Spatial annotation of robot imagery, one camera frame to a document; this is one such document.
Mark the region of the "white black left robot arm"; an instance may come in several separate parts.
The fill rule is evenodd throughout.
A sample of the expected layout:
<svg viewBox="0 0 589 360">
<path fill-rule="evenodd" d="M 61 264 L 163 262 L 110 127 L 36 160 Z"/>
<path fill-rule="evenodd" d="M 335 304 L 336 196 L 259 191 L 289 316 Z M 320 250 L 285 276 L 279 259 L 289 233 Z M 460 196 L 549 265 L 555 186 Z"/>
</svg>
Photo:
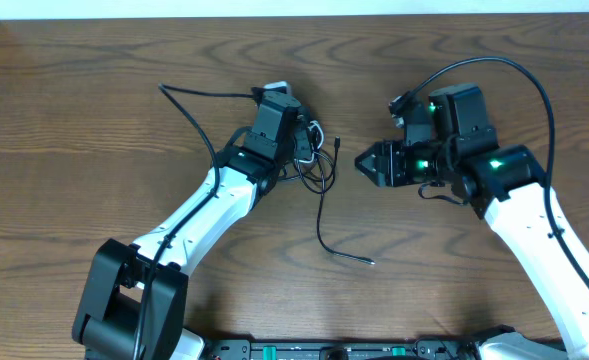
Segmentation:
<svg viewBox="0 0 589 360">
<path fill-rule="evenodd" d="M 220 237 L 311 148 L 304 107 L 262 105 L 218 151 L 200 187 L 165 221 L 126 245 L 107 240 L 92 260 L 72 339 L 98 359 L 198 359 L 204 339 L 185 329 L 188 282 Z"/>
</svg>

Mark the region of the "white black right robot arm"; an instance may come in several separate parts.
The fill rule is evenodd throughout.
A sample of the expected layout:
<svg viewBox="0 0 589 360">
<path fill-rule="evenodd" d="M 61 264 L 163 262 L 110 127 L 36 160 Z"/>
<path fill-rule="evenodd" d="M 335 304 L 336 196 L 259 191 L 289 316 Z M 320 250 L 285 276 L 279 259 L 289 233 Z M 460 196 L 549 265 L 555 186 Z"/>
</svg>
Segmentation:
<svg viewBox="0 0 589 360">
<path fill-rule="evenodd" d="M 431 102 L 395 111 L 405 137 L 374 143 L 355 166 L 379 187 L 450 186 L 514 254 L 542 298 L 570 359 L 589 359 L 589 252 L 549 175 L 523 145 L 502 147 L 484 105 Z"/>
</svg>

